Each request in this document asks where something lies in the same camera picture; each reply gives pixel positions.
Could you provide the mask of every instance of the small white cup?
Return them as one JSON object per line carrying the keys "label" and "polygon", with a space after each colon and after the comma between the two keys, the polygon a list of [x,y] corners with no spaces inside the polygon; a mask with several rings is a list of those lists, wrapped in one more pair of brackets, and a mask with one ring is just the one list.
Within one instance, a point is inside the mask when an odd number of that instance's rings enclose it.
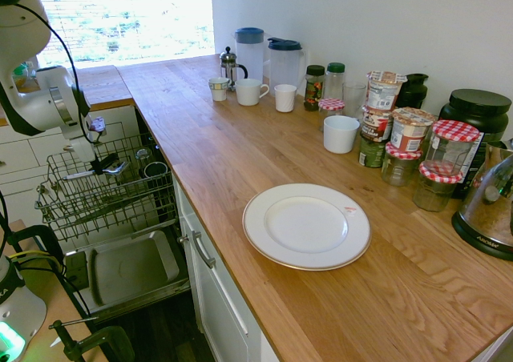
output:
{"label": "small white cup", "polygon": [[276,109],[280,112],[290,112],[294,109],[297,87],[292,84],[278,84],[274,87],[276,94]]}
{"label": "small white cup", "polygon": [[269,86],[262,84],[258,79],[239,79],[235,82],[235,92],[237,94],[237,102],[241,106],[254,106],[260,102],[260,98],[269,92]]}
{"label": "small white cup", "polygon": [[324,147],[335,154],[353,150],[360,123],[349,116],[333,115],[324,119]]}
{"label": "small white cup", "polygon": [[216,102],[226,100],[226,89],[229,83],[230,79],[228,78],[210,78],[208,86],[210,87],[210,92],[212,92],[212,100]]}

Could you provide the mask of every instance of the wooden floor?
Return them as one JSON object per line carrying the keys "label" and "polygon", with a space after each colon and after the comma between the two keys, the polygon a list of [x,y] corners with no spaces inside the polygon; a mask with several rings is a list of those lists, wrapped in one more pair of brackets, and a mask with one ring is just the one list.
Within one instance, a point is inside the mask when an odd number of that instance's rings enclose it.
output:
{"label": "wooden floor", "polygon": [[215,362],[196,325],[191,292],[101,323],[124,328],[135,362]]}

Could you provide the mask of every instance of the blue lid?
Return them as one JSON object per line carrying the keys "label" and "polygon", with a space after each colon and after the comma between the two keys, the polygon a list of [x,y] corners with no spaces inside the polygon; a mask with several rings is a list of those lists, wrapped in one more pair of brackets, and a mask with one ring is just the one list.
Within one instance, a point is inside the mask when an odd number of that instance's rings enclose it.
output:
{"label": "blue lid", "polygon": [[295,40],[284,40],[279,38],[269,38],[269,48],[271,50],[279,50],[279,51],[294,51],[301,50],[301,44],[296,42]]}
{"label": "blue lid", "polygon": [[235,31],[235,41],[242,44],[257,44],[264,41],[264,30],[255,27],[239,28]]}

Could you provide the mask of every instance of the dishwasher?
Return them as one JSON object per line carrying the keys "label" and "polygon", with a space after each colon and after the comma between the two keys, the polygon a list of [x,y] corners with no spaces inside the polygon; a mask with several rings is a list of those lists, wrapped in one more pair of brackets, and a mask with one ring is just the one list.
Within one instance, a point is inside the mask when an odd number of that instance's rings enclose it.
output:
{"label": "dishwasher", "polygon": [[97,323],[190,289],[172,175],[151,134],[95,145],[94,175],[50,155],[35,203],[65,254],[76,300]]}

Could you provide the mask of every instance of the wooden countertop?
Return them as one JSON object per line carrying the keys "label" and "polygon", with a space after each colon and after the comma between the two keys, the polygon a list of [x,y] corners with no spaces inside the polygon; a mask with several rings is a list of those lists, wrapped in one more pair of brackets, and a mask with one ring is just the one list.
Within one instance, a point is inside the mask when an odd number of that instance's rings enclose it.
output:
{"label": "wooden countertop", "polygon": [[[80,88],[91,104],[92,111],[135,105],[130,91],[114,66],[84,68],[77,70],[77,75]],[[5,114],[0,107],[0,127],[7,124]]]}
{"label": "wooden countertop", "polygon": [[[281,361],[468,361],[513,325],[513,263],[458,237],[458,201],[418,209],[414,185],[384,183],[357,162],[357,148],[325,150],[317,114],[299,101],[289,114],[269,95],[254,107],[235,93],[214,103],[207,79],[218,65],[209,56],[119,72]],[[298,271],[254,249],[244,207],[285,183],[359,203],[372,231],[366,253],[337,270]]]}
{"label": "wooden countertop", "polygon": [[[13,222],[10,227],[14,231],[22,230],[25,226],[21,220]],[[0,229],[0,237],[3,235],[2,229]],[[37,245],[31,239],[22,241],[21,246],[23,250],[38,250]],[[6,245],[5,254],[14,254],[14,249]],[[44,267],[37,265],[37,262],[33,267]],[[46,318],[41,328],[35,337],[30,341],[28,348],[23,355],[22,362],[40,362],[42,360],[51,362],[69,362],[67,357],[64,355],[64,346],[62,343],[56,344],[53,348],[50,345],[57,338],[55,330],[50,330],[48,326],[53,324],[56,320],[67,322],[70,320],[81,319],[79,312],[77,312],[75,306],[70,301],[70,298],[66,294],[63,286],[60,284],[57,277],[54,274],[44,271],[22,271],[23,278],[25,279],[26,286],[39,298],[41,298],[46,304]],[[91,333],[85,324],[76,324],[69,326],[68,331],[74,340],[83,340]],[[100,348],[93,348],[89,352],[84,354],[86,362],[107,362],[107,358],[103,354]]]}

